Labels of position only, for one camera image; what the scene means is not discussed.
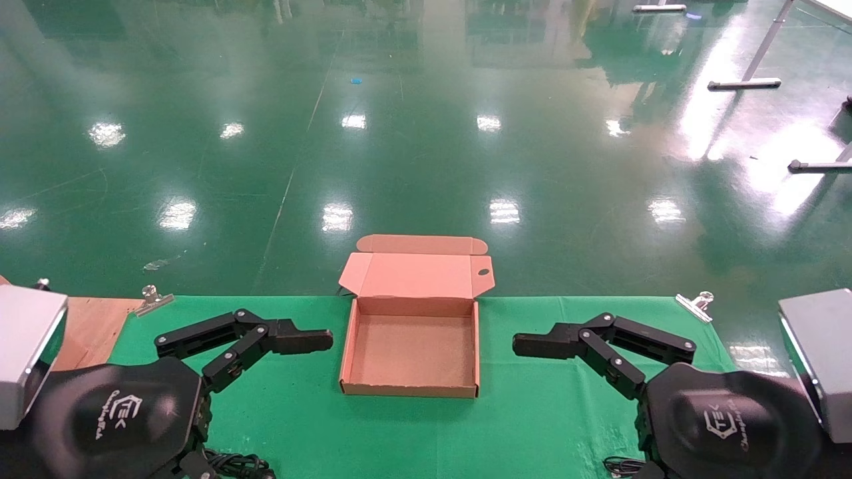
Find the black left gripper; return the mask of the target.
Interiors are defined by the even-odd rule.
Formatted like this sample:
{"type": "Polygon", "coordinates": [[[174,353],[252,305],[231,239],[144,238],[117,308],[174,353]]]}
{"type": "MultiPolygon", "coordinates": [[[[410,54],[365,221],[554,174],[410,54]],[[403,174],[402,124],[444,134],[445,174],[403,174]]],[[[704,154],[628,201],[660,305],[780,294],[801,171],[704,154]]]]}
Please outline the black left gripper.
{"type": "Polygon", "coordinates": [[[31,477],[219,478],[198,426],[203,386],[224,391],[268,353],[328,351],[333,335],[238,309],[163,333],[154,344],[162,359],[150,364],[82,368],[46,382],[30,411],[31,477]],[[179,361],[218,347],[225,351],[202,378],[179,361]]]}

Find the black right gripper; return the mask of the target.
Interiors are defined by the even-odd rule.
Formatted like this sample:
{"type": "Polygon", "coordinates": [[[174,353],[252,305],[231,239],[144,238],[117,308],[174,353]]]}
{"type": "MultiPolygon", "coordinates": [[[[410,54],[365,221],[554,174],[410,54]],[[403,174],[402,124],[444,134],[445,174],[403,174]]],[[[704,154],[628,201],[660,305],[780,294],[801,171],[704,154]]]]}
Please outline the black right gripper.
{"type": "Polygon", "coordinates": [[[633,479],[807,477],[823,433],[805,391],[791,379],[703,372],[687,365],[695,351],[685,337],[612,313],[513,337],[518,357],[580,359],[626,399],[642,394],[639,449],[647,462],[633,479]],[[646,385],[621,349],[672,366],[646,385]]]}

